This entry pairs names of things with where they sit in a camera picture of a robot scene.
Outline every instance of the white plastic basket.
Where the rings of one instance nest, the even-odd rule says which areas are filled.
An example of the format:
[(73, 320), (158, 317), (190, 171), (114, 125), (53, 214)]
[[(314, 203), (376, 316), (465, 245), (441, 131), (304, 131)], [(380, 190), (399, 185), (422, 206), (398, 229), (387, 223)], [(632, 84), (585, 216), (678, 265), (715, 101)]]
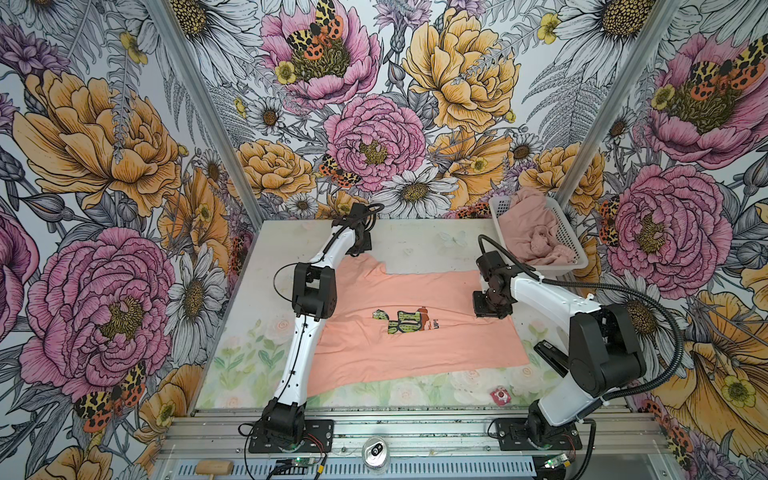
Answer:
[[(498, 218), (509, 210), (509, 196), (492, 197), (489, 203), (491, 205), (491, 215), (493, 216), (493, 226), (496, 229), (499, 243), (507, 248), (507, 244), (504, 242), (504, 236), (502, 235), (502, 229), (498, 227)], [(558, 242), (576, 252), (576, 257), (574, 257), (574, 262), (570, 265), (533, 265), (533, 267), (548, 278), (565, 275), (571, 270), (586, 267), (589, 264), (587, 254), (584, 252), (584, 249), (581, 248), (581, 242), (578, 241), (578, 237), (569, 224), (568, 219), (565, 218), (560, 205), (558, 205), (558, 202), (554, 198), (547, 197), (547, 208), (552, 210), (554, 215), (558, 218)]]

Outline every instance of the pink cloth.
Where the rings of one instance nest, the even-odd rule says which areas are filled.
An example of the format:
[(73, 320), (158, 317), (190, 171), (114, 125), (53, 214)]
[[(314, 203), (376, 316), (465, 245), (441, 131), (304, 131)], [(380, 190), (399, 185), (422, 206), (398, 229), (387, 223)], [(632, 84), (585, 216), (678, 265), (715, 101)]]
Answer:
[[(341, 262), (336, 286), (339, 301), (317, 344), (309, 396), (350, 383), (528, 363), (509, 316), (475, 316), (477, 271), (387, 275), (384, 263), (363, 254)], [(432, 329), (389, 335), (388, 321), (373, 317), (419, 309)]]
[(509, 210), (498, 218), (509, 251), (530, 265), (573, 263), (576, 253), (558, 242), (558, 218), (542, 192), (522, 187), (509, 201)]

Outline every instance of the peach t-shirt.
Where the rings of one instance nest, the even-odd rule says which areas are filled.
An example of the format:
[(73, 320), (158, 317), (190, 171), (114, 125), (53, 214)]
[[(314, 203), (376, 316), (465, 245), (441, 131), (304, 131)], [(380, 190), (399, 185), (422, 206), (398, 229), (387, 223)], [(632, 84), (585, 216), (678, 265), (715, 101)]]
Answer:
[[(341, 262), (336, 288), (339, 299), (317, 344), (309, 396), (350, 383), (528, 363), (510, 317), (475, 316), (477, 271), (388, 275), (384, 263), (363, 254)], [(388, 333), (387, 317), (404, 325), (421, 318), (423, 329)]]

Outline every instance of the table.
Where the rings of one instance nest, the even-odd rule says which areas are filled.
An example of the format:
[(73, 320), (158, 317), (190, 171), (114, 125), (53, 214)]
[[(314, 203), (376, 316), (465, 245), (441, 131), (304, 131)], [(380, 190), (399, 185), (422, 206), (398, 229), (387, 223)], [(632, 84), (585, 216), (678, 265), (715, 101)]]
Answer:
[[(290, 304), (273, 289), (273, 275), (288, 263), (315, 255), (330, 229), (330, 220), (263, 224), (207, 367), (198, 409), (261, 409), (272, 398), (287, 361), (294, 318)], [(387, 273), (476, 270), (480, 233), (498, 239), (492, 220), (378, 220), (368, 253), (386, 263)], [(288, 296), (293, 268), (280, 272), (276, 284)], [(495, 407), (490, 393), (497, 386), (511, 394), (510, 408), (527, 406), (560, 378), (533, 352), (533, 345), (546, 339), (564, 350), (564, 333), (522, 303), (515, 304), (513, 319), (528, 365), (358, 383), (310, 397), (307, 408)]]

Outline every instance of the metal post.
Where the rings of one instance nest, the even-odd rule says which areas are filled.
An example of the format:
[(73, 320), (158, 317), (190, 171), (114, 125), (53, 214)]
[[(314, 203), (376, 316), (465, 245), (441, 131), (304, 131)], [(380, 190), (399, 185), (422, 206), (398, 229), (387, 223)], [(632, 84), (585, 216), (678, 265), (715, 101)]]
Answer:
[(203, 74), (197, 68), (197, 58), (189, 48), (184, 32), (181, 31), (181, 27), (176, 21), (173, 9), (167, 0), (146, 2), (146, 5), (170, 55), (174, 71), (179, 79), (184, 82), (187, 90), (189, 90), (190, 96), (197, 107), (197, 112), (200, 114), (200, 118), (203, 119), (208, 133), (210, 133), (210, 137), (214, 141), (214, 147), (219, 151), (221, 160), (230, 177), (232, 177), (235, 188), (240, 193), (240, 199), (243, 201), (245, 211), (248, 213), (248, 217), (250, 217), (255, 228), (259, 230), (265, 217), (259, 208), (258, 202), (256, 202), (255, 196), (251, 193), (250, 184), (245, 177), (240, 162), (235, 158), (234, 149), (232, 148), (229, 135), (227, 135), (227, 130), (224, 128), (221, 118), (219, 118), (216, 105), (205, 85)]
[(664, 30), (672, 23), (672, 19), (679, 7), (680, 0), (657, 0), (656, 5), (651, 9), (645, 26), (632, 48), (632, 52), (624, 63), (624, 67), (617, 71), (616, 81), (608, 92), (605, 101), (600, 106), (598, 115), (589, 129), (587, 137), (581, 142), (581, 147), (576, 154), (571, 169), (554, 196), (561, 206), (566, 205), (571, 199), (571, 195), (576, 191), (581, 177), (587, 171), (589, 164), (598, 152), (605, 132), (611, 128), (614, 120), (620, 114), (621, 105), (629, 95), (630, 87), (639, 78), (650, 54), (658, 48), (659, 38), (661, 38)]

